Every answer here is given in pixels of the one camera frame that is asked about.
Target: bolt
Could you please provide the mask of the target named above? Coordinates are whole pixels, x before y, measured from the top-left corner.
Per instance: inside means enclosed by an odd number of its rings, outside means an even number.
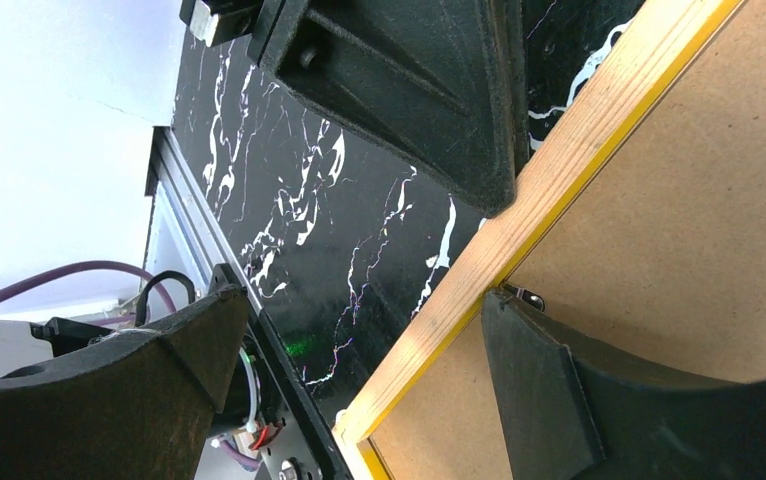
[[[218,290],[218,299],[230,300],[231,298],[235,297],[237,293],[238,290],[233,287],[221,287],[221,289]]]
[[[280,480],[298,480],[300,478],[298,469],[291,460],[283,460],[283,463],[280,465],[280,475],[278,475],[278,478]]]
[[[315,61],[315,57],[318,56],[318,49],[315,46],[307,47],[301,52],[301,66],[306,70],[309,70],[312,66],[312,62]]]

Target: white marble veining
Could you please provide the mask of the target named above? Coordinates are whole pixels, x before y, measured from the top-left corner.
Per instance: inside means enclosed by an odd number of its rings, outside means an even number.
[[[424,282],[424,288],[421,289],[421,295],[418,297],[418,305],[412,311],[412,316],[415,317],[424,302],[433,293],[433,289],[430,287],[433,282],[433,276],[440,268],[451,268],[451,257],[448,255],[448,250],[451,247],[451,233],[454,231],[454,225],[457,222],[457,207],[454,205],[454,199],[448,195],[448,201],[450,207],[448,208],[448,222],[445,224],[445,231],[442,234],[442,241],[439,244],[439,253],[427,259],[427,267],[430,268],[430,276],[427,277],[427,281]]]
[[[609,55],[613,50],[613,36],[617,33],[624,33],[624,31],[627,30],[627,27],[630,26],[630,22],[631,21],[628,21],[621,25],[617,25],[612,30],[610,30],[610,33],[607,34],[607,38],[604,40],[604,44],[601,46],[601,48],[595,50],[589,55],[589,57],[583,63],[583,67],[581,67],[581,69],[577,72],[571,82],[571,85],[569,85],[569,93],[565,105],[554,105],[545,112],[534,112],[533,110],[528,110],[528,117],[530,117],[532,120],[544,120],[548,117],[551,117],[552,115],[559,117],[565,113],[565,111],[568,110],[568,107],[570,107],[574,102],[574,99],[577,97],[578,93],[580,93],[578,91],[580,86],[595,74],[595,71],[604,62],[604,59],[607,58],[607,55]],[[544,138],[535,138],[530,135],[530,148],[537,150],[542,146],[544,141]]]

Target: white wall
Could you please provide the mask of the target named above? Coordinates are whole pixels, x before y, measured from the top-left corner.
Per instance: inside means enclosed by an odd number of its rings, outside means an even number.
[[[154,124],[171,118],[179,2],[0,5],[0,287],[90,259],[140,265]],[[82,273],[0,313],[132,295],[126,274]]]

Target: cardboard surface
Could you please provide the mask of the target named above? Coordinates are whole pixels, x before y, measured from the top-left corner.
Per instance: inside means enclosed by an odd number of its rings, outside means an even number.
[[[511,281],[649,360],[766,377],[766,0],[743,7]],[[397,480],[510,478],[479,320],[372,438]]]
[[[512,478],[479,318],[371,438],[393,479]]]

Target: purple cable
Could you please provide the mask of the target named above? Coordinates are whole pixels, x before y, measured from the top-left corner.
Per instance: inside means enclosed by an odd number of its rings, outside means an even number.
[[[221,440],[220,444],[221,444],[221,450],[224,450],[224,453],[226,453],[233,460],[238,462],[239,465],[253,469],[253,470],[256,470],[259,468],[259,460],[250,458],[249,456],[239,452],[227,440]]]
[[[62,278],[67,275],[71,275],[73,273],[87,272],[90,270],[115,270],[118,272],[124,272],[124,273],[129,273],[132,275],[137,275],[146,281],[149,281],[150,279],[153,278],[153,276],[147,271],[142,270],[139,267],[134,267],[132,265],[128,265],[126,263],[121,263],[121,262],[113,262],[110,260],[93,260],[90,262],[72,263],[71,265],[65,265],[64,267],[54,268],[53,270],[48,270],[47,272],[39,273],[38,275],[35,275],[33,277],[27,278],[25,280],[21,280],[20,282],[10,285],[8,287],[1,288],[0,303],[6,300],[9,300],[10,298],[15,297],[17,295],[20,295],[26,292],[27,290],[31,290],[40,285],[44,285],[45,283],[52,282],[53,280]],[[165,302],[165,306],[168,307],[168,310],[170,310],[171,312],[177,311],[177,309],[174,307],[174,302],[171,300],[171,296],[168,295],[168,290],[165,290],[165,287],[163,287],[162,285],[157,285],[156,292],[159,293],[159,296],[162,297],[162,300],[163,302]]]

